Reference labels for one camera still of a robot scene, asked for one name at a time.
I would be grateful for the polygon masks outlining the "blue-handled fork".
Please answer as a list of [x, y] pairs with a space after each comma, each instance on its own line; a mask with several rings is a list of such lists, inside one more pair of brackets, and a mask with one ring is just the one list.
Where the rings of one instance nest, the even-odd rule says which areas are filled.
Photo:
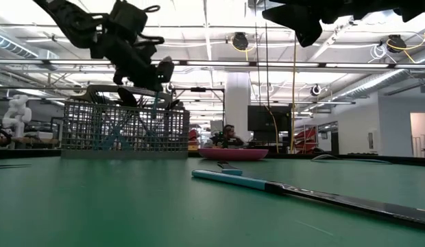
[[155, 97], [154, 97], [154, 103], [152, 105], [151, 108], [151, 118], [155, 119], [156, 115], [157, 115], [157, 105], [159, 102], [159, 95], [160, 92], [163, 90], [162, 84], [161, 83], [157, 83], [157, 85], [155, 86]]
[[93, 104], [107, 104], [106, 98], [104, 96], [101, 96], [99, 94], [99, 91], [96, 90], [87, 91], [84, 94], [84, 97], [86, 98], [86, 101]]

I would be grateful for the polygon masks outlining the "person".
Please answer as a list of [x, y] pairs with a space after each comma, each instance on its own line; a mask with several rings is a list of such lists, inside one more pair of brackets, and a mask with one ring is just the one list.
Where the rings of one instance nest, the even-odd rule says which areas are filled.
[[235, 148], [244, 146], [245, 142], [238, 136], [234, 130], [234, 126], [227, 124], [222, 131], [214, 133], [207, 143], [205, 148]]

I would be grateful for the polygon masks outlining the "black metal frame stand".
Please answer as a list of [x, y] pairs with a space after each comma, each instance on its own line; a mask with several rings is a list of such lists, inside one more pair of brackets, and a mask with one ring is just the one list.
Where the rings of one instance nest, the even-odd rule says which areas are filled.
[[190, 114], [190, 127], [199, 138], [220, 132], [225, 123], [225, 89], [201, 86], [171, 89], [171, 101], [178, 101]]

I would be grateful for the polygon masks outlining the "red slanted rack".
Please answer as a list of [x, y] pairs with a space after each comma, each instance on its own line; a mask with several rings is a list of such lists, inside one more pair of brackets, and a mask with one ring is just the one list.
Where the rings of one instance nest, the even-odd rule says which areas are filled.
[[294, 133], [294, 153], [312, 154], [318, 146], [316, 125], [299, 126]]

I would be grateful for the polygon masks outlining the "silver ventilation duct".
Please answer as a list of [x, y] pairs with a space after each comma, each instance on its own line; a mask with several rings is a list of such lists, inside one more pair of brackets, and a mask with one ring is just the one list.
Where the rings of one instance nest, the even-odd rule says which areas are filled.
[[38, 54], [2, 35], [0, 35], [0, 48], [26, 59], [38, 57]]
[[395, 69], [380, 75], [370, 75], [334, 94], [332, 101], [338, 102], [346, 98], [355, 99], [360, 96], [368, 95], [386, 86], [404, 81], [411, 77], [413, 73], [424, 71], [425, 64], [421, 64], [420, 68]]

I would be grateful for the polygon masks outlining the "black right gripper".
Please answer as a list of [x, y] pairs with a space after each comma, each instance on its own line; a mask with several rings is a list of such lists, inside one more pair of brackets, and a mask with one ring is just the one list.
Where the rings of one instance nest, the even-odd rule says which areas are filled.
[[295, 32], [302, 47], [311, 46], [321, 35], [321, 17], [308, 5], [283, 3], [262, 11], [265, 20], [287, 27]]

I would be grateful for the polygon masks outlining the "pink plastic plate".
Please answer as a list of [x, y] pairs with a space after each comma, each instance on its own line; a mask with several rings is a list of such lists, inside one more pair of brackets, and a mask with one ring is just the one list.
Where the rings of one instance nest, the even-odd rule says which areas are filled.
[[257, 161], [268, 154], [264, 149], [200, 148], [198, 152], [203, 158], [217, 161]]

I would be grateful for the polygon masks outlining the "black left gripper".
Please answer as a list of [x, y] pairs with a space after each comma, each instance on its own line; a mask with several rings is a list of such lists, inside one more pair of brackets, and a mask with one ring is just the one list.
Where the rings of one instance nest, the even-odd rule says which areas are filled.
[[155, 91], [157, 83], [166, 83], [173, 75], [174, 63], [170, 56], [163, 58], [157, 68], [151, 64], [151, 57], [157, 52], [155, 45], [140, 42], [131, 45], [114, 34], [101, 34], [90, 48], [93, 59], [107, 58], [115, 67], [113, 82], [123, 85], [123, 78], [135, 87]]

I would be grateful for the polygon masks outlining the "green table mat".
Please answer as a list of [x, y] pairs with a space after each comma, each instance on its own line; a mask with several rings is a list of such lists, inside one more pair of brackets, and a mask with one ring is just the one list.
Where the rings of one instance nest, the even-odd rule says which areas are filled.
[[199, 158], [0, 160], [0, 247], [425, 247], [425, 230], [192, 176]]

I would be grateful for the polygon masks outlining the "blue-handled knife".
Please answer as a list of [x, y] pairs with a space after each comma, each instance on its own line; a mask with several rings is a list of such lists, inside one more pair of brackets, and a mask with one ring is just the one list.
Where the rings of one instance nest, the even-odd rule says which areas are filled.
[[425, 209], [355, 198], [352, 196], [344, 196], [335, 193], [303, 189], [285, 183], [238, 176], [234, 174], [225, 174], [205, 169], [193, 170], [192, 176], [196, 178], [203, 178], [221, 183], [228, 183], [231, 185], [257, 189], [259, 191], [265, 191], [267, 193], [272, 193], [279, 196], [292, 195], [301, 198], [307, 198], [310, 200], [324, 202], [326, 204], [336, 205], [338, 207], [375, 215], [377, 217], [425, 230]]
[[223, 174], [229, 174], [234, 176], [241, 176], [243, 174], [243, 171], [241, 169], [231, 166], [228, 162], [219, 161], [217, 165], [221, 168], [221, 172]]

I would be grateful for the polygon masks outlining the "overhead light bar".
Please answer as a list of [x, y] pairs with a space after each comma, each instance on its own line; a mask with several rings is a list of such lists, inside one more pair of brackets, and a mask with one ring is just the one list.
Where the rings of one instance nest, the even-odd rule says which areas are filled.
[[[336, 68], [336, 69], [425, 69], [425, 63], [419, 64], [383, 64], [383, 63], [339, 63], [339, 62], [233, 62], [217, 60], [174, 60], [174, 65], [195, 67], [293, 67], [296, 68]], [[108, 60], [38, 60], [38, 59], [0, 59], [0, 64], [34, 65], [79, 65], [110, 66]]]

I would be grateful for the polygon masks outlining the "wooden wheeled workbench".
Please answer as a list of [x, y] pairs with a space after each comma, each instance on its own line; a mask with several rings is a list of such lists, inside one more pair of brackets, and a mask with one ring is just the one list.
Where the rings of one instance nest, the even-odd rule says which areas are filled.
[[57, 139], [36, 139], [34, 137], [12, 138], [8, 149], [52, 149], [60, 144]]

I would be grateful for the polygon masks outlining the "black monitor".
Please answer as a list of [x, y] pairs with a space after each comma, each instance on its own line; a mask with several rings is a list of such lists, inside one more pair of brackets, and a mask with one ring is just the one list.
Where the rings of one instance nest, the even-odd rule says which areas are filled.
[[256, 141], [274, 142], [280, 132], [291, 131], [291, 107], [248, 106], [247, 129]]

